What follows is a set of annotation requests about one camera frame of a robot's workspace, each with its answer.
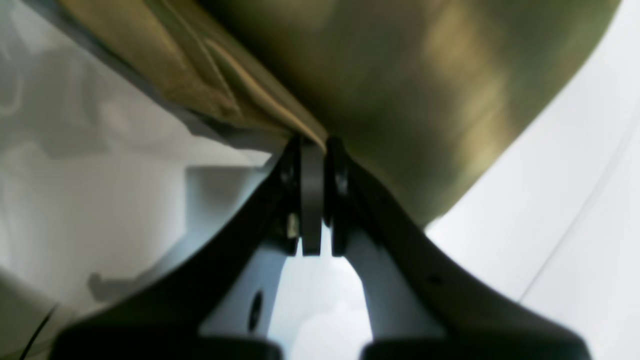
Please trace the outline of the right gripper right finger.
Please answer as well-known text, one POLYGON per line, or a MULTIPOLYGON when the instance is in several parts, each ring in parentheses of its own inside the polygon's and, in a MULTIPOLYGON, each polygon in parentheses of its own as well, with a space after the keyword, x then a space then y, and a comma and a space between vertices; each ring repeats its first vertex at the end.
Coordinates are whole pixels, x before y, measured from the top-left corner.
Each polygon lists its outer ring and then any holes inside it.
POLYGON ((327 141, 325 221, 356 271, 372 341, 362 360, 589 360, 582 338, 448 257, 340 139, 327 141))

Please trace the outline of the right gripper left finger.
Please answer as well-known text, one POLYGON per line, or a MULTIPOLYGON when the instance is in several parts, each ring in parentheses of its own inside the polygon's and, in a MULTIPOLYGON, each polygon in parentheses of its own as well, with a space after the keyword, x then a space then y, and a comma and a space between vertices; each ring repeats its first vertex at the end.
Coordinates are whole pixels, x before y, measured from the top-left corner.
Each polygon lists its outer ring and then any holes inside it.
POLYGON ((281 360, 282 269, 322 251, 323 146, 293 137, 222 229, 144 289, 62 331, 52 360, 281 360))

